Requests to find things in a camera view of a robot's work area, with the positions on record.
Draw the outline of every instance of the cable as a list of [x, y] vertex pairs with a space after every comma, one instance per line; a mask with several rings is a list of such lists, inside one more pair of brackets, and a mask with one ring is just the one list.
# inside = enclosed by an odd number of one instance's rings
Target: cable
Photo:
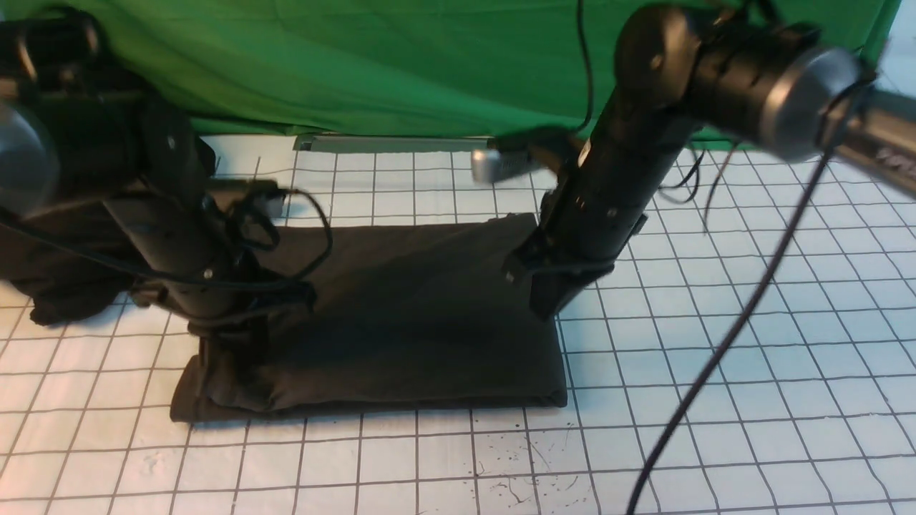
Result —
[[278, 196], [284, 195], [302, 195], [309, 199], [311, 205], [315, 207], [318, 211], [318, 215], [322, 219], [322, 226], [324, 229], [324, 237], [327, 241], [327, 245], [319, 256], [312, 260], [311, 263], [306, 265], [303, 269], [296, 272], [290, 277], [287, 277], [283, 280], [276, 280], [270, 282], [232, 282], [232, 281], [222, 281], [222, 280], [207, 280], [207, 279], [197, 279], [193, 277], [180, 276], [176, 274], [170, 274], [168, 272], [160, 272], [154, 270], [150, 267], [143, 267], [128, 263], [121, 259], [116, 259], [114, 257], [106, 256], [105, 254], [100, 254], [92, 250], [80, 247], [78, 245], [72, 245], [60, 239], [57, 236], [50, 235], [44, 231], [40, 231], [28, 225], [22, 224], [16, 221], [11, 214], [2, 213], [0, 214], [0, 225], [10, 229], [13, 232], [19, 233], [22, 236], [31, 237], [39, 242], [55, 247], [59, 250], [65, 252], [70, 252], [81, 258], [89, 259], [100, 265], [114, 268], [116, 270], [122, 271], [127, 274], [135, 275], [145, 279], [157, 279], [165, 280], [170, 282], [177, 282], [179, 284], [188, 284], [192, 286], [203, 286], [207, 288], [215, 288], [217, 290], [236, 290], [236, 291], [274, 291], [282, 290], [288, 286], [292, 286], [306, 276], [311, 274], [315, 269], [317, 269], [328, 256], [331, 255], [331, 250], [333, 248], [333, 236], [331, 231], [331, 223], [328, 222], [327, 216], [324, 214], [324, 210], [318, 204], [318, 201], [311, 195], [309, 192], [304, 190], [279, 190], [277, 191]]
[[836, 131], [832, 134], [830, 138], [830, 144], [827, 146], [827, 150], [821, 157], [820, 162], [818, 162], [817, 168], [814, 170], [814, 174], [812, 175], [811, 180], [805, 187], [798, 205], [795, 208], [795, 213], [792, 214], [792, 218], [786, 225], [786, 231], [783, 233], [782, 239], [780, 240], [779, 245], [776, 247], [776, 251], [773, 254], [772, 260], [767, 265], [767, 269], [763, 274], [763, 278], [754, 289], [754, 293], [751, 295], [750, 299], [748, 299], [747, 305], [741, 314], [738, 315], [735, 323], [732, 324], [731, 329], [729, 329], [728, 334], [725, 335], [722, 343], [715, 349], [713, 356], [703, 367], [699, 377], [697, 377], [697, 379], [693, 382], [690, 389], [687, 391], [687, 394], [684, 395], [681, 404], [678, 405], [678, 409], [674, 412], [674, 415], [671, 416], [671, 419], [665, 426], [664, 432], [662, 432], [661, 437], [652, 448], [652, 452], [649, 454], [649, 458], [646, 460], [646, 464], [639, 472], [639, 477], [636, 481], [636, 485], [633, 487], [633, 493], [630, 495], [629, 503], [627, 504], [627, 515], [634, 515], [636, 513], [639, 496], [642, 494], [643, 488], [645, 488], [646, 484], [649, 482], [649, 474], [651, 474], [652, 469], [658, 463], [659, 458], [661, 458], [661, 453], [664, 452], [665, 447], [668, 445], [668, 441], [674, 435], [674, 432], [677, 430], [681, 420], [683, 420], [684, 416], [687, 414], [687, 410], [690, 409], [693, 401], [696, 399], [696, 396], [705, 386], [706, 381], [709, 380], [709, 377], [713, 375], [716, 367], [719, 366], [719, 362], [722, 361], [722, 358], [725, 356], [725, 352], [728, 351], [729, 347], [731, 347], [735, 342], [738, 334], [747, 324], [747, 321], [750, 320], [751, 314], [753, 314], [754, 310], [757, 309], [757, 305], [763, 298], [763, 294], [767, 290], [769, 283], [776, 275], [776, 270], [779, 268], [780, 262], [786, 254], [786, 249], [789, 248], [789, 244], [792, 241], [795, 230], [798, 228], [798, 225], [802, 220], [802, 214], [804, 213], [805, 208], [808, 206], [808, 203], [811, 201], [811, 198], [814, 195], [814, 189], [827, 169], [827, 163], [833, 156], [836, 147], [838, 147], [843, 142], [846, 126], [852, 117], [858, 112], [859, 106], [862, 104], [862, 101], [865, 98], [864, 93], [868, 91], [867, 87], [870, 84], [871, 81], [857, 82], [848, 88], [844, 94], [841, 94], [838, 97], [838, 100], [843, 100], [848, 97], [849, 106], [846, 108], [846, 111], [843, 114], [843, 118], [837, 126]]
[[[696, 161], [693, 162], [693, 166], [691, 166], [690, 171], [687, 172], [687, 175], [681, 179], [681, 182], [678, 182], [673, 186], [666, 186], [664, 184], [659, 186], [659, 195], [670, 203], [686, 204], [693, 202], [693, 199], [696, 198], [697, 192], [700, 190], [700, 165], [703, 164], [703, 157], [705, 156], [706, 151], [704, 150], [703, 153], [700, 154], [700, 157], [696, 158]], [[695, 177], [693, 180], [693, 188], [690, 192], [690, 195], [685, 200], [679, 201], [665, 192], [665, 190], [676, 190], [678, 188], [683, 188], [691, 179], [691, 177]]]
[[725, 169], [728, 168], [728, 163], [731, 162], [732, 156], [735, 155], [735, 150], [737, 150], [739, 143], [737, 141], [732, 142], [732, 147], [728, 151], [728, 154], [725, 155], [725, 160], [722, 161], [722, 166], [719, 168], [719, 172], [715, 174], [715, 179], [713, 180], [713, 185], [709, 188], [709, 196], [706, 197], [706, 205], [703, 207], [703, 232], [709, 233], [709, 208], [713, 205], [713, 197], [715, 196], [715, 189], [719, 187], [719, 181], [722, 180], [722, 177], [725, 175]]
[[573, 130], [578, 134], [592, 123], [594, 113], [594, 73], [592, 72], [592, 58], [588, 53], [588, 42], [585, 40], [585, 0], [576, 0], [575, 8], [576, 33], [579, 36], [579, 50], [582, 52], [582, 64], [585, 67], [585, 118]]

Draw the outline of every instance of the grid mat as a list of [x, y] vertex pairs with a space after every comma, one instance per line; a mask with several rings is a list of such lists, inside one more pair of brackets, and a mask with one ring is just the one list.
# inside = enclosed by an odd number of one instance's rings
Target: grid mat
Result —
[[[293, 152], [211, 140], [224, 176], [316, 193], [333, 225], [534, 212], [547, 171], [481, 187], [464, 153]], [[703, 167], [704, 201], [715, 175]], [[669, 177], [692, 164], [685, 152]], [[4, 515], [622, 513], [681, 395], [758, 281], [812, 163], [740, 154], [703, 234], [657, 197], [617, 270], [558, 317], [566, 409], [278, 423], [169, 420], [196, 342], [122, 299], [42, 328], [0, 290]], [[675, 192], [684, 195], [686, 192]], [[833, 164], [777, 283], [690, 410], [641, 512], [916, 513], [916, 204]], [[315, 226], [305, 202], [281, 224]]]

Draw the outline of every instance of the wire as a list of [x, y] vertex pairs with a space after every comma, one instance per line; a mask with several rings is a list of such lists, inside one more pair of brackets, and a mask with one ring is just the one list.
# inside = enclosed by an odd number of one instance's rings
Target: wire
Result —
[[578, 134], [592, 123], [594, 113], [594, 73], [592, 58], [588, 53], [588, 42], [585, 40], [585, 0], [576, 0], [575, 8], [576, 33], [579, 36], [579, 50], [582, 52], [582, 64], [585, 67], [585, 118], [573, 133]]
[[319, 256], [312, 260], [311, 263], [306, 265], [303, 269], [296, 272], [292, 276], [289, 276], [283, 280], [276, 280], [270, 282], [233, 282], [233, 281], [223, 281], [223, 280], [207, 280], [207, 279], [197, 279], [188, 276], [180, 276], [176, 274], [170, 274], [168, 272], [161, 272], [154, 270], [150, 267], [138, 266], [122, 259], [117, 259], [114, 257], [106, 256], [105, 254], [100, 254], [94, 252], [84, 247], [78, 245], [73, 245], [65, 242], [60, 239], [58, 236], [48, 234], [44, 231], [40, 231], [28, 225], [22, 224], [11, 215], [11, 214], [0, 214], [0, 225], [10, 229], [13, 232], [19, 233], [22, 236], [27, 236], [38, 240], [39, 242], [55, 247], [59, 250], [69, 252], [81, 258], [89, 259], [100, 265], [104, 265], [109, 268], [114, 268], [115, 270], [122, 271], [127, 274], [135, 275], [144, 279], [156, 279], [156, 280], [165, 280], [170, 282], [177, 282], [179, 284], [187, 284], [192, 286], [203, 286], [207, 288], [214, 288], [217, 290], [236, 290], [236, 291], [275, 291], [282, 290], [289, 286], [293, 286], [296, 283], [300, 282], [306, 276], [311, 274], [315, 269], [317, 269], [328, 256], [331, 255], [331, 250], [333, 248], [333, 236], [331, 231], [331, 224], [328, 222], [327, 216], [324, 214], [324, 210], [318, 204], [318, 201], [315, 200], [315, 197], [309, 192], [304, 190], [279, 190], [277, 192], [278, 196], [282, 195], [302, 195], [309, 199], [311, 205], [315, 207], [318, 211], [319, 217], [322, 219], [322, 226], [324, 229], [324, 237], [327, 241], [327, 244], [324, 250]]
[[725, 160], [722, 161], [722, 166], [719, 167], [719, 172], [715, 174], [715, 179], [713, 180], [713, 185], [709, 188], [709, 196], [706, 197], [706, 205], [703, 207], [703, 232], [709, 233], [709, 208], [713, 205], [713, 197], [715, 196], [715, 189], [719, 187], [719, 181], [722, 180], [722, 177], [725, 175], [725, 169], [728, 168], [728, 163], [732, 161], [732, 156], [735, 155], [735, 150], [737, 150], [739, 143], [737, 141], [732, 142], [732, 148], [728, 151], [728, 154], [725, 155]]
[[[687, 172], [687, 175], [681, 179], [681, 182], [678, 182], [672, 186], [666, 186], [664, 184], [659, 186], [659, 195], [670, 203], [686, 204], [693, 202], [693, 199], [696, 198], [697, 192], [700, 190], [700, 165], [703, 164], [703, 158], [705, 156], [706, 151], [704, 150], [703, 153], [701, 153], [700, 156], [696, 158], [696, 161], [693, 162], [693, 166], [691, 166], [690, 171]], [[690, 192], [690, 195], [685, 200], [679, 201], [665, 192], [665, 190], [676, 190], [678, 188], [683, 188], [691, 179], [691, 177], [695, 178], [693, 180], [693, 188]]]
[[751, 295], [750, 299], [748, 299], [744, 310], [741, 312], [741, 314], [738, 315], [735, 323], [732, 324], [731, 329], [729, 329], [728, 334], [726, 334], [725, 338], [722, 340], [722, 343], [715, 349], [713, 356], [703, 367], [699, 377], [697, 377], [697, 379], [693, 382], [690, 389], [687, 391], [687, 394], [684, 395], [681, 404], [678, 405], [678, 409], [676, 412], [674, 412], [674, 415], [671, 416], [671, 419], [665, 426], [664, 432], [662, 432], [661, 437], [655, 443], [655, 447], [652, 448], [652, 452], [649, 454], [649, 458], [646, 460], [646, 464], [639, 472], [639, 477], [636, 481], [636, 485], [633, 487], [633, 493], [630, 495], [629, 503], [627, 504], [627, 515], [634, 515], [636, 513], [637, 504], [639, 503], [639, 496], [642, 494], [642, 490], [649, 482], [649, 474], [651, 474], [652, 469], [658, 463], [659, 458], [661, 458], [661, 453], [664, 452], [665, 447], [668, 445], [668, 441], [674, 435], [674, 432], [677, 430], [681, 420], [683, 420], [684, 416], [687, 414], [687, 410], [690, 409], [693, 401], [696, 399], [696, 396], [705, 386], [706, 381], [709, 380], [709, 377], [713, 375], [713, 372], [719, 366], [719, 363], [725, 356], [725, 352], [727, 352], [729, 347], [731, 347], [735, 342], [738, 334], [747, 324], [747, 321], [750, 320], [751, 314], [753, 314], [754, 310], [757, 309], [757, 305], [763, 298], [763, 294], [767, 290], [769, 283], [776, 275], [776, 270], [779, 268], [780, 262], [786, 254], [786, 249], [789, 248], [789, 244], [792, 241], [795, 230], [798, 228], [798, 225], [802, 220], [802, 215], [805, 211], [805, 208], [808, 206], [808, 203], [811, 201], [811, 198], [814, 195], [814, 189], [826, 171], [827, 163], [833, 156], [834, 150], [843, 142], [846, 126], [852, 119], [852, 116], [858, 112], [859, 106], [862, 104], [862, 101], [865, 97], [864, 93], [867, 92], [867, 87], [869, 85], [870, 81], [857, 82], [849, 89], [847, 89], [844, 94], [838, 97], [838, 100], [843, 100], [848, 97], [850, 99], [849, 105], [846, 107], [843, 119], [840, 121], [839, 125], [837, 125], [837, 129], [832, 134], [830, 143], [827, 145], [827, 150], [824, 152], [820, 162], [817, 165], [817, 168], [814, 170], [814, 174], [812, 175], [811, 180], [805, 187], [798, 205], [795, 208], [795, 213], [792, 214], [792, 218], [786, 225], [786, 231], [782, 234], [782, 239], [780, 240], [779, 245], [776, 247], [776, 251], [773, 254], [773, 259], [767, 265], [767, 269], [764, 271], [763, 278], [754, 289], [754, 293]]

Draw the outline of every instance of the green cloth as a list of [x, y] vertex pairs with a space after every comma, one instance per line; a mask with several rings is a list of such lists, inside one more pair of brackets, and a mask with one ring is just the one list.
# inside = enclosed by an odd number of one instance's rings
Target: green cloth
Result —
[[[28, 16], [57, 0], [6, 0]], [[575, 0], [70, 0], [204, 132], [499, 135], [577, 126], [585, 77]], [[595, 109], [617, 34], [645, 0], [585, 0]], [[687, 2], [705, 5], [702, 1]], [[827, 41], [880, 53], [900, 0], [777, 0]], [[699, 138], [717, 138], [704, 132]]]

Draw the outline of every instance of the black fabric bag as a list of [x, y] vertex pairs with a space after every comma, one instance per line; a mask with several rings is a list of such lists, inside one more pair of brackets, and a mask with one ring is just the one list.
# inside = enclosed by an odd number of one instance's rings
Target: black fabric bag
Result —
[[[197, 152], [208, 175], [216, 155], [201, 139]], [[34, 228], [71, 244], [134, 264], [146, 264], [100, 203], [32, 218]], [[31, 297], [29, 315], [39, 325], [77, 322], [98, 314], [134, 283], [133, 276], [21, 236], [0, 226], [0, 280]]]
[[[257, 361], [202, 340], [172, 400], [178, 422], [567, 403], [556, 326], [500, 269], [536, 226], [341, 227], [309, 276], [315, 312], [270, 323]], [[323, 248], [321, 229], [280, 227], [262, 264], [289, 274]]]

